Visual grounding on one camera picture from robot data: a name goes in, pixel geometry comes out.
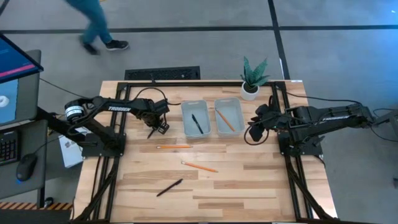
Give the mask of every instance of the blue jeans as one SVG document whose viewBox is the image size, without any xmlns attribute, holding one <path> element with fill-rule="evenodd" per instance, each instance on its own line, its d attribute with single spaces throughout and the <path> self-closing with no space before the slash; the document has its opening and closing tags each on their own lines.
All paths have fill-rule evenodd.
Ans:
<svg viewBox="0 0 398 224">
<path fill-rule="evenodd" d="M 72 7 L 83 13 L 89 20 L 90 24 L 83 34 L 83 42 L 85 44 L 92 43 L 98 35 L 104 44 L 112 40 L 106 25 L 104 11 L 99 0 L 66 0 Z"/>
</svg>

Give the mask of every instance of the orange pencil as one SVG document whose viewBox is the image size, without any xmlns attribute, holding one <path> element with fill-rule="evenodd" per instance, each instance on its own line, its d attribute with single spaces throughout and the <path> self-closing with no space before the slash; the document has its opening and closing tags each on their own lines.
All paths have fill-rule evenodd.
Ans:
<svg viewBox="0 0 398 224">
<path fill-rule="evenodd" d="M 192 146 L 156 146 L 157 149 L 187 149 Z"/>
<path fill-rule="evenodd" d="M 235 131 L 234 127 L 228 122 L 228 120 L 224 117 L 224 115 L 216 108 L 216 111 L 218 114 L 221 116 L 221 118 L 225 121 L 226 124 L 228 124 L 229 128 L 231 128 L 232 131 Z"/>
<path fill-rule="evenodd" d="M 207 171 L 210 171 L 210 172 L 218 172 L 217 170 L 206 168 L 206 167 L 201 167 L 201 166 L 189 163 L 189 162 L 181 162 L 181 163 L 184 164 L 184 165 L 187 165 L 187 166 L 192 166 L 192 167 L 195 167 L 195 168 L 204 169 L 204 170 L 207 170 Z"/>
</svg>

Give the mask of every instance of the black sneaker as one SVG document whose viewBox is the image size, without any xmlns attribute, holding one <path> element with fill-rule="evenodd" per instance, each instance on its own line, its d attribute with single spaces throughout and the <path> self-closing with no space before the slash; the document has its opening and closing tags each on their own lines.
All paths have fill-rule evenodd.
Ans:
<svg viewBox="0 0 398 224">
<path fill-rule="evenodd" d="M 100 54 L 100 52 L 97 49 L 95 49 L 91 44 L 84 43 L 82 35 L 79 36 L 79 41 L 80 41 L 81 46 L 83 46 L 89 54 L 91 54 L 91 55 L 99 55 Z"/>
<path fill-rule="evenodd" d="M 105 44 L 107 50 L 124 50 L 129 47 L 129 42 L 121 40 L 111 40 L 111 42 Z"/>
</svg>

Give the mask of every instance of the person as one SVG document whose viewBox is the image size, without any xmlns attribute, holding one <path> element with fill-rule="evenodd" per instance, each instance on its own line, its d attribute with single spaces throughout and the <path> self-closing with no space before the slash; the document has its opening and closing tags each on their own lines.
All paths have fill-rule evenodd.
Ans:
<svg viewBox="0 0 398 224">
<path fill-rule="evenodd" d="M 88 53 L 99 54 L 98 50 L 92 46 L 97 36 L 100 37 L 108 50 L 124 50 L 129 47 L 127 41 L 114 40 L 111 37 L 100 0 L 66 0 L 66 2 L 90 20 L 84 34 L 79 36 L 80 43 Z"/>
</svg>

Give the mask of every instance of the computer mouse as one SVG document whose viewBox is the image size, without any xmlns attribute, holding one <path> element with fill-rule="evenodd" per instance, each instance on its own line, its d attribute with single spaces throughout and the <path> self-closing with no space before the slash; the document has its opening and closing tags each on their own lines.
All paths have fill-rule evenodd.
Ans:
<svg viewBox="0 0 398 224">
<path fill-rule="evenodd" d="M 33 170 L 35 170 L 36 162 L 37 156 L 35 153 L 24 155 L 17 166 L 17 179 L 19 181 L 25 181 L 29 179 L 33 174 Z"/>
</svg>

